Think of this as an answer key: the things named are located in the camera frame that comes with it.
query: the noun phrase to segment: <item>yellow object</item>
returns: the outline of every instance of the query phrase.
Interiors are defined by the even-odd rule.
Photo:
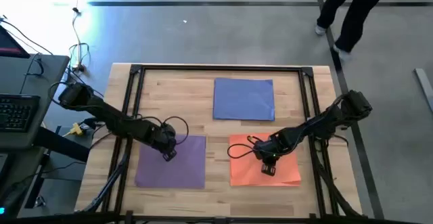
[[[68,136],[68,135],[83,135],[83,130],[81,130],[78,123],[74,122],[74,124],[72,125],[72,128],[69,130],[69,133],[63,135],[63,137]]]

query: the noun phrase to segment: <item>wooden tabletop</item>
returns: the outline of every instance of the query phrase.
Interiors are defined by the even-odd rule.
[[[113,64],[104,100],[121,110],[131,64]],[[313,66],[321,110],[335,99],[329,67]],[[273,79],[275,121],[213,120],[214,79]],[[131,98],[135,98],[135,89]],[[133,103],[129,105],[131,113]],[[304,122],[298,75],[291,72],[234,72],[146,70],[139,113],[167,118],[181,116],[189,124],[189,133],[206,136],[206,183],[204,189],[155,189],[136,187],[134,178],[139,159],[135,141],[129,163],[122,213],[135,215],[184,217],[308,217],[318,214],[317,197],[311,166],[309,145],[304,140],[296,148],[301,175],[300,187],[230,186],[229,136],[242,133],[273,133],[282,127]],[[170,122],[177,133],[186,133],[182,122]],[[100,130],[95,140],[104,135]],[[114,147],[114,136],[106,138],[90,152],[76,209],[86,207],[107,180]],[[331,139],[328,147],[334,182],[352,207],[361,212],[361,205],[346,143]],[[329,198],[323,184],[327,212]],[[111,210],[117,185],[112,192]]]

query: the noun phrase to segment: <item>shoe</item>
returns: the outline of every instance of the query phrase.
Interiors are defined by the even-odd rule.
[[[352,56],[351,56],[351,54],[349,52],[341,50],[335,44],[332,47],[332,49],[334,49],[334,51],[336,51],[336,53],[338,53],[338,57],[343,62],[347,62],[347,61],[350,61],[352,59]]]
[[[322,28],[319,25],[316,25],[314,31],[316,32],[316,35],[322,36],[326,33],[326,28]]]

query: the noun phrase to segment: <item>gray floor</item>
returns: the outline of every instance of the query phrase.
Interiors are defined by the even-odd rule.
[[[0,14],[52,52],[68,54],[76,43],[70,10],[75,1],[0,0],[10,3]],[[113,62],[327,65],[340,91],[326,38],[313,32],[318,7],[94,7],[88,1],[316,0],[79,0],[82,16],[76,28],[81,41],[91,46],[83,79],[101,92]],[[335,38],[346,10],[339,10],[332,26]],[[360,128],[387,219],[429,223],[433,217],[433,115],[413,73],[424,68],[433,81],[432,20],[432,6],[377,7],[353,60],[343,64],[348,87],[362,91],[374,109]],[[69,126],[85,116],[52,105],[46,123]],[[350,155],[363,210],[371,216],[353,144]],[[74,186],[52,187],[69,188]],[[74,202],[75,197],[62,201]]]

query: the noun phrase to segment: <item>orange cloth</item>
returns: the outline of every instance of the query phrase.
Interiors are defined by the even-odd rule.
[[[244,143],[253,145],[247,140],[247,136],[256,136],[261,140],[267,140],[269,133],[253,133],[247,135],[231,135],[229,143]],[[251,149],[244,146],[234,146],[230,149],[230,155],[240,156]],[[230,158],[230,185],[256,185],[256,186],[299,186],[300,175],[296,153],[292,152],[282,156],[275,166],[275,176],[271,177],[261,172],[263,162],[257,160],[254,153],[239,159]]]

